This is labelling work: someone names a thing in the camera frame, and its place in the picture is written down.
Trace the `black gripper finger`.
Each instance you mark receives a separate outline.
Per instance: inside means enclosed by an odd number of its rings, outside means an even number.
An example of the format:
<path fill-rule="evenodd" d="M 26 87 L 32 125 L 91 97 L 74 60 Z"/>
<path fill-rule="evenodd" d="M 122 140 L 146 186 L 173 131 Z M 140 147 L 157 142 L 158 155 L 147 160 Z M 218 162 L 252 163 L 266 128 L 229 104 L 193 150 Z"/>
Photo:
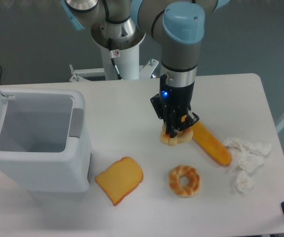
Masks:
<path fill-rule="evenodd" d="M 162 119 L 167 128 L 171 128 L 171 106 L 167 95 L 156 94 L 150 99 L 159 119 Z"/>
<path fill-rule="evenodd" d="M 169 111 L 169 136 L 174 138 L 177 132 L 193 126 L 200 120 L 199 116 L 191 111 L 190 108 L 173 108 Z"/>

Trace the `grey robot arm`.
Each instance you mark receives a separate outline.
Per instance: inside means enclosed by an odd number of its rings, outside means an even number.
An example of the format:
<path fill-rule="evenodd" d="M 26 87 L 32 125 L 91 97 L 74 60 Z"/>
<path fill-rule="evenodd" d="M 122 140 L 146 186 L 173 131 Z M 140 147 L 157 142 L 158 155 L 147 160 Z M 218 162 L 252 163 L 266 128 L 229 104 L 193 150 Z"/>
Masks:
<path fill-rule="evenodd" d="M 159 93 L 151 98 L 165 134 L 175 137 L 199 117 L 191 111 L 204 22 L 224 0 L 64 0 L 72 24 L 100 47 L 107 80 L 138 79 L 139 45 L 149 35 L 162 48 Z"/>

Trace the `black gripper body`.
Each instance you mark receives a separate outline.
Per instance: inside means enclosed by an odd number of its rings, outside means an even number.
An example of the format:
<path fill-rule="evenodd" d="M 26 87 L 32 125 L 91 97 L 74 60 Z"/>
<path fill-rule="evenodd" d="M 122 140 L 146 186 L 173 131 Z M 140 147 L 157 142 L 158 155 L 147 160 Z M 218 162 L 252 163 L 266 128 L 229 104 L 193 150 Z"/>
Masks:
<path fill-rule="evenodd" d="M 161 117 L 164 121 L 168 121 L 169 116 L 176 112 L 177 120 L 189 114 L 191 109 L 194 83 L 184 87 L 174 87 L 167 84 L 168 76 L 163 74 L 160 77 L 160 101 L 164 109 Z"/>

